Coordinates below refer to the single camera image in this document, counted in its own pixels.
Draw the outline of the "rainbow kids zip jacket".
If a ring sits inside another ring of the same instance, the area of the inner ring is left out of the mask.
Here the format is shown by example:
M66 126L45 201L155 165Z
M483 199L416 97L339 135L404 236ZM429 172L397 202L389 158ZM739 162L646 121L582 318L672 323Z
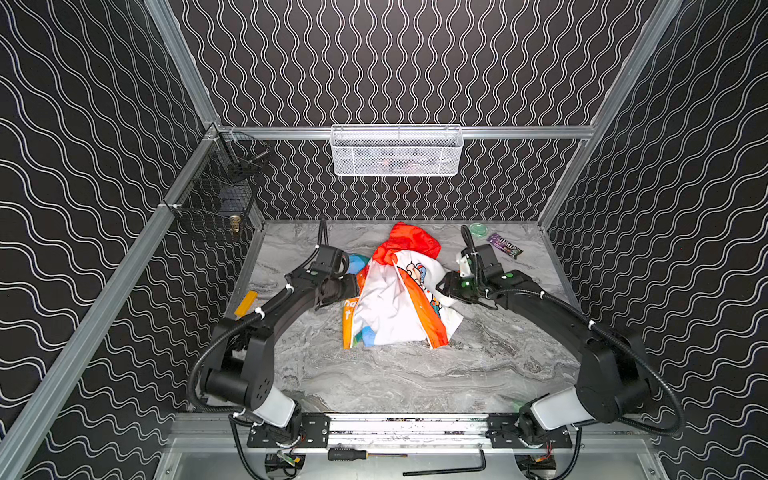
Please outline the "rainbow kids zip jacket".
M424 229L399 222L370 258L353 254L348 272L359 294L342 311L342 345L351 349L425 342L447 346L463 321L455 301L437 290L448 271L441 244Z

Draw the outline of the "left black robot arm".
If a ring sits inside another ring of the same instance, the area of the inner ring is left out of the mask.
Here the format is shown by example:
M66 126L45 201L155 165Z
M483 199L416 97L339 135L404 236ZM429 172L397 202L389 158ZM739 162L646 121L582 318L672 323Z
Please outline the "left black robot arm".
M274 380L275 347L304 313L359 294L349 255L329 245L285 276L285 287L239 320L224 318L192 367L187 396L198 411L231 413L279 429L294 422L297 403Z

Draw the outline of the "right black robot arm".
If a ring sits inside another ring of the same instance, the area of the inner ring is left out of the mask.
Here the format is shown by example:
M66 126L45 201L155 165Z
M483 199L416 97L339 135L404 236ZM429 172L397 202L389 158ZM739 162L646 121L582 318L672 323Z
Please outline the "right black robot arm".
M504 270L489 245L469 244L461 258L468 264L468 274L446 273L437 285L442 295L520 315L557 340L579 362L574 386L520 408L516 429L524 442L540 444L547 434L567 425L618 422L658 436L674 436L683 430L682 403L651 365L638 333L596 322L546 291L530 275ZM668 426L633 417L657 391L674 411Z

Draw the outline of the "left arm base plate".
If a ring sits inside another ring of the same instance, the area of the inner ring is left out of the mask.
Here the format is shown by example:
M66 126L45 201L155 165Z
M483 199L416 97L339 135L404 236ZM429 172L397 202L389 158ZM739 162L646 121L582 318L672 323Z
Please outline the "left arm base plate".
M321 413L296 412L283 428L268 423L252 426L246 445L265 449L325 449L330 423L331 419Z

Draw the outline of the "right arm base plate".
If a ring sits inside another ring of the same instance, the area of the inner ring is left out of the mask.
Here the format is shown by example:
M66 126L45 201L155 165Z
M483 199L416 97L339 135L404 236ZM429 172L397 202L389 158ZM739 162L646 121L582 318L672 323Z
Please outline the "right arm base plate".
M518 413L490 414L485 437L494 449L570 449L573 445L566 427L544 430L532 416Z

